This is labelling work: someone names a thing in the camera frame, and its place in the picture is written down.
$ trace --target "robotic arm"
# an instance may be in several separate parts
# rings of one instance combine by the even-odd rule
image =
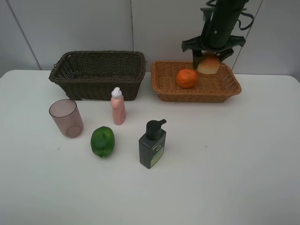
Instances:
[[[205,24],[202,34],[198,37],[183,41],[181,48],[185,52],[191,49],[193,52],[193,67],[197,69],[200,61],[203,59],[202,51],[213,52],[219,56],[220,62],[233,54],[233,47],[244,46],[246,40],[244,37],[231,35],[231,32],[239,21],[242,14],[252,19],[252,22],[241,30],[250,28],[254,22],[251,14],[244,13],[245,4],[249,0],[210,0],[206,3],[210,8],[201,8],[205,17]]]

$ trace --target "pink bottle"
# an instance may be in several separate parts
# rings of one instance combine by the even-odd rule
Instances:
[[[111,106],[114,124],[121,125],[126,118],[126,111],[124,96],[122,95],[122,91],[118,87],[116,87],[112,91]]]

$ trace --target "dark gray bottle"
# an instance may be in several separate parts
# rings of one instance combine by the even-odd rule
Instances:
[[[147,123],[146,133],[139,140],[140,163],[150,169],[163,155],[166,132],[161,128],[166,120],[151,120]]]

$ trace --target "light brown wicker basket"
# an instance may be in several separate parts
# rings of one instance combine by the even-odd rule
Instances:
[[[198,83],[190,89],[176,83],[177,73],[193,69],[192,62],[155,61],[152,63],[151,83],[158,97],[167,102],[224,102],[242,89],[232,70],[224,63],[216,74],[198,73]]]

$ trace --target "white wall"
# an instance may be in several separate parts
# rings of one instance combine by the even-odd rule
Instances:
[[[132,51],[130,0],[10,0],[42,69],[75,50]]]
[[[0,0],[0,77],[13,69],[38,69],[7,3]]]
[[[300,81],[299,9],[299,0],[264,0],[233,71]]]
[[[132,0],[134,27],[134,49],[145,54],[150,71],[155,60],[192,60],[192,52],[182,52],[181,42],[201,35],[204,25],[200,8],[207,7],[208,0]],[[245,7],[256,14],[262,0],[251,0]],[[242,26],[251,19],[240,16]],[[236,25],[233,35],[246,36]],[[240,47],[234,48],[234,55],[225,63],[233,66]]]

